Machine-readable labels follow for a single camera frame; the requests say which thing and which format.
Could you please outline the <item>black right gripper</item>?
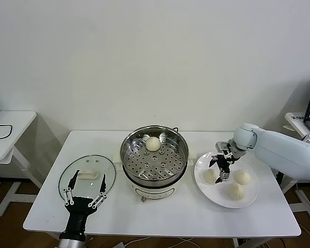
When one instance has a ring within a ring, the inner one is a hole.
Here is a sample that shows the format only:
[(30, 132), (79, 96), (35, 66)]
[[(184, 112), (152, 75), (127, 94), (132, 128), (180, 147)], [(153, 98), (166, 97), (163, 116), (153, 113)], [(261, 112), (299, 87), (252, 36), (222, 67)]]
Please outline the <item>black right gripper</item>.
[(219, 177), (215, 181), (215, 184), (227, 181), (230, 175), (230, 166), (236, 162), (236, 158), (231, 152), (229, 153), (218, 153), (211, 156), (209, 161), (209, 167), (212, 167), (214, 164), (220, 169)]

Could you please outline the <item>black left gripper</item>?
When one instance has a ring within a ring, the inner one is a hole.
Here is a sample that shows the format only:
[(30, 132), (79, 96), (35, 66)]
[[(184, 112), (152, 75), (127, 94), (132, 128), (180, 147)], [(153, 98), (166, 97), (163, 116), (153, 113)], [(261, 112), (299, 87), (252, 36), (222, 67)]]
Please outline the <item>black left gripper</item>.
[(95, 213), (97, 207), (107, 198), (106, 174), (103, 175), (99, 194), (94, 200), (79, 196), (72, 197), (72, 190), (75, 187), (79, 172), (80, 170), (78, 169), (70, 179), (68, 186), (63, 188), (63, 196), (66, 209), (69, 212), (69, 218), (66, 229), (59, 235), (59, 239), (86, 239), (85, 229), (88, 216)]

